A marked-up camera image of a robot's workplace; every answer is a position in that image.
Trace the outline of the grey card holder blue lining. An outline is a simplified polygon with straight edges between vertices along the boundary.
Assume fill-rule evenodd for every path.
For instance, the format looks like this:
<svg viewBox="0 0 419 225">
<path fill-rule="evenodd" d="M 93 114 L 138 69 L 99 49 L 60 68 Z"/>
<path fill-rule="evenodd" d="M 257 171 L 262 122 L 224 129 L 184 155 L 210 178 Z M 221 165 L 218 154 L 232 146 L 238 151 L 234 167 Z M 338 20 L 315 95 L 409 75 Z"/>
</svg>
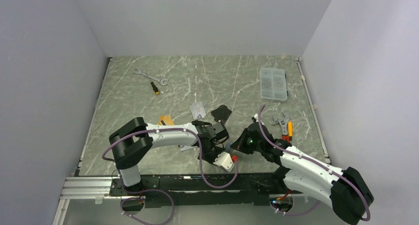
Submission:
<svg viewBox="0 0 419 225">
<path fill-rule="evenodd" d="M 229 152 L 231 149 L 232 142 L 228 140 L 224 146 L 224 151 Z"/>
</svg>

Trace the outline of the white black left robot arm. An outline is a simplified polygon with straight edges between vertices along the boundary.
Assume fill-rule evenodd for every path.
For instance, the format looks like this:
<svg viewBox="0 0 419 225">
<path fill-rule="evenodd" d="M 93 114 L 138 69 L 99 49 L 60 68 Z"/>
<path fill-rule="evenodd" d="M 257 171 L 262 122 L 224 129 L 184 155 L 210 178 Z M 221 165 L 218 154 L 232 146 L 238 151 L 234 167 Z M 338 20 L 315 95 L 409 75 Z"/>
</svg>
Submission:
<svg viewBox="0 0 419 225">
<path fill-rule="evenodd" d="M 230 172 L 235 164 L 232 156 L 218 144 L 229 138 L 222 123 L 194 120 L 183 125 L 147 124 L 136 117 L 109 136 L 112 162 L 122 176 L 123 190 L 129 195 L 141 191 L 142 181 L 138 164 L 146 153 L 163 146 L 198 146 L 198 159 Z"/>
</svg>

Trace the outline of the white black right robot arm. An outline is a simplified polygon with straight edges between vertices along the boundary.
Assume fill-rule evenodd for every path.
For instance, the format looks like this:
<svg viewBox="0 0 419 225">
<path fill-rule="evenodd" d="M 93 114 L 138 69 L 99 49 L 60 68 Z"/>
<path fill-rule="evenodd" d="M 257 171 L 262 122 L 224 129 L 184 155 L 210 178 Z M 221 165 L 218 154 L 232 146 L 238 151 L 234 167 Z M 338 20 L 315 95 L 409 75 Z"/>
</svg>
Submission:
<svg viewBox="0 0 419 225">
<path fill-rule="evenodd" d="M 231 148 L 244 154 L 259 152 L 268 162 L 277 164 L 272 186 L 278 193 L 290 189 L 311 196 L 330 206 L 349 225 L 363 220 L 374 201 L 358 170 L 323 163 L 290 142 L 274 138 L 265 125 L 250 124 Z"/>
</svg>

